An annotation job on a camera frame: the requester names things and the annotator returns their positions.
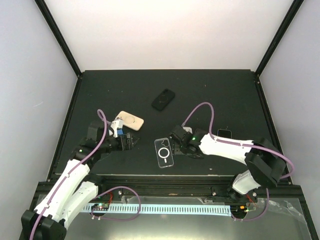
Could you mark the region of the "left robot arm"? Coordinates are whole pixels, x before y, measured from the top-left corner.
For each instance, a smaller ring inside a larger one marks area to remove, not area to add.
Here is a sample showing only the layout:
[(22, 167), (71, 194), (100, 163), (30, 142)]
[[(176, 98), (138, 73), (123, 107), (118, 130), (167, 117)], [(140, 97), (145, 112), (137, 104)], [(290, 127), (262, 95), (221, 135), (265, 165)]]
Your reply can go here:
[(63, 240), (81, 210), (90, 201), (107, 195), (105, 180), (91, 170), (102, 155), (133, 149), (134, 135), (120, 133), (121, 127), (120, 120), (114, 120), (110, 126), (90, 124), (86, 137), (72, 152), (52, 189), (34, 210), (26, 210), (21, 216), (23, 239)]

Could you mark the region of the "beige phone case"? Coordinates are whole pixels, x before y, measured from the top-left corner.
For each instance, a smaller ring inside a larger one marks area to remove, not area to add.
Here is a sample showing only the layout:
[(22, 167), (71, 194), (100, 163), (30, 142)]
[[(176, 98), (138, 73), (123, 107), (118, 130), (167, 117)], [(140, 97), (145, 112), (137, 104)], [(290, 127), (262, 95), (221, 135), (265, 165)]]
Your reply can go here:
[(123, 120), (123, 125), (134, 131), (139, 131), (144, 124), (144, 120), (126, 111), (120, 111), (116, 119)]

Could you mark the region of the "clear phone case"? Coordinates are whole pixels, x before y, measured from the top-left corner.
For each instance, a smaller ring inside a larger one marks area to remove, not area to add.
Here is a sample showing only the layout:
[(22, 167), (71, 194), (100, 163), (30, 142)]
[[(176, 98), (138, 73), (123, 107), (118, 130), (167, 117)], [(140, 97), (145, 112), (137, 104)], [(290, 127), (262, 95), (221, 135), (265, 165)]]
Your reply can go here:
[(174, 165), (174, 158), (168, 138), (158, 138), (154, 141), (155, 153), (159, 168), (169, 168)]

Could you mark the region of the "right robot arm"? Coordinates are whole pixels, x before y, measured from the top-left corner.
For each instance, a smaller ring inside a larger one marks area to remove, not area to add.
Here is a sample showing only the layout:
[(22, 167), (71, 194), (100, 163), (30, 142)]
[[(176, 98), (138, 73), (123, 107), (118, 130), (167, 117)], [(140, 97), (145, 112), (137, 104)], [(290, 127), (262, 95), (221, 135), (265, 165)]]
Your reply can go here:
[(187, 156), (219, 156), (247, 167), (246, 171), (236, 174), (227, 187), (215, 191), (216, 197), (226, 202), (243, 203), (246, 194), (255, 189), (277, 187), (286, 167), (280, 153), (274, 148), (269, 149), (271, 143), (264, 138), (235, 140), (202, 130), (191, 133), (179, 125), (172, 129), (169, 138)]

